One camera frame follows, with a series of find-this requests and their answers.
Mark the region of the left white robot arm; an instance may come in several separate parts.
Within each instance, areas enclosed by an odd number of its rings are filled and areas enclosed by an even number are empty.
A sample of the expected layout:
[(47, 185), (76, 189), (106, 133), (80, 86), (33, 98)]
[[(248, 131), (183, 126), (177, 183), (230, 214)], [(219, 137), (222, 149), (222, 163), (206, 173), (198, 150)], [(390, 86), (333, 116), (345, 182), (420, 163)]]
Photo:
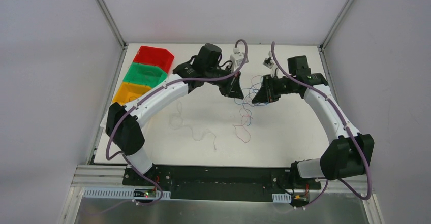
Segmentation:
[(147, 186), (155, 179), (153, 161), (144, 149), (142, 129), (148, 121), (170, 103), (205, 83), (217, 86), (225, 97), (242, 99), (239, 80), (240, 70), (248, 62), (247, 49), (245, 46), (245, 51), (240, 52), (235, 45), (228, 66), (223, 68), (221, 48), (206, 43), (198, 54), (177, 65), (171, 75), (146, 94), (125, 105), (117, 102), (110, 105), (105, 125), (105, 133), (109, 136), (107, 147), (114, 143), (120, 149), (128, 165), (136, 171), (137, 181)]

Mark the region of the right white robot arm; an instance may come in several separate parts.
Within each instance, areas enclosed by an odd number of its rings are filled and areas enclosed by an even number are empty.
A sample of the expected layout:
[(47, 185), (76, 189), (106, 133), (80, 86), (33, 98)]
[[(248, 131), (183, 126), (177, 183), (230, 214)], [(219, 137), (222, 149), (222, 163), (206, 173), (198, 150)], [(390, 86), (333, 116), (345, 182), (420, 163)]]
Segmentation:
[(314, 111), (329, 141), (320, 158), (292, 163), (293, 171), (288, 175), (291, 186), (302, 188), (312, 178), (339, 180), (365, 174), (371, 163), (374, 140), (348, 122), (332, 99), (325, 77), (321, 73), (312, 73), (307, 57), (288, 59), (288, 77), (277, 76), (280, 67), (273, 57), (265, 59), (263, 64), (270, 68), (271, 73), (263, 76), (262, 85), (252, 102), (273, 103), (283, 94), (300, 95)]

